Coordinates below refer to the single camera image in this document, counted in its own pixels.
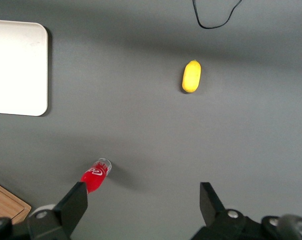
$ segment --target yellow lemon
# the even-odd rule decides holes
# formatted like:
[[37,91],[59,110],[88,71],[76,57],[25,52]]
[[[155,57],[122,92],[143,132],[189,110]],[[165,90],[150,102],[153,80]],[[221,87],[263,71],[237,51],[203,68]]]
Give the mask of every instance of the yellow lemon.
[[193,93],[200,84],[201,65],[198,61],[190,61],[184,70],[182,88],[188,92]]

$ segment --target wooden cutting board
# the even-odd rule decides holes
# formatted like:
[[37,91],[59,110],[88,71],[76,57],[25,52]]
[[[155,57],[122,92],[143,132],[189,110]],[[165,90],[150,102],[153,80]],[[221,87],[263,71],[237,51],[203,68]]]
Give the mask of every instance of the wooden cutting board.
[[0,186],[0,217],[9,217],[12,224],[23,221],[31,206]]

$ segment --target white logo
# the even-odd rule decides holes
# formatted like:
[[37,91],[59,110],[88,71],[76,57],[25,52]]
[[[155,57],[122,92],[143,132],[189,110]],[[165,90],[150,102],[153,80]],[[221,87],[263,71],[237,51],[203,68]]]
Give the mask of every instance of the white logo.
[[100,169],[96,169],[96,168],[93,168],[93,167],[90,168],[88,171],[92,172],[92,174],[94,174],[94,175],[98,175],[98,176],[102,176],[103,175],[103,172]]

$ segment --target white board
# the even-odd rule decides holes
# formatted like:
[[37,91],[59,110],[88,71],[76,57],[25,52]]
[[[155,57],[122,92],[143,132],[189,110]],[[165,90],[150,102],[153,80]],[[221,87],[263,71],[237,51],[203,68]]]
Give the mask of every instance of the white board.
[[33,22],[0,20],[0,113],[47,109],[47,32]]

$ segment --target plastic bottle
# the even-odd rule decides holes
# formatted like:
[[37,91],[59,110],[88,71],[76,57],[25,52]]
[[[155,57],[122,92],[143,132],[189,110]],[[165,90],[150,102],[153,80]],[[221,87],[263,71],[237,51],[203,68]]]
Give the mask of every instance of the plastic bottle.
[[87,194],[97,190],[101,186],[111,168],[112,164],[108,159],[100,158],[84,173],[80,181],[86,183]]

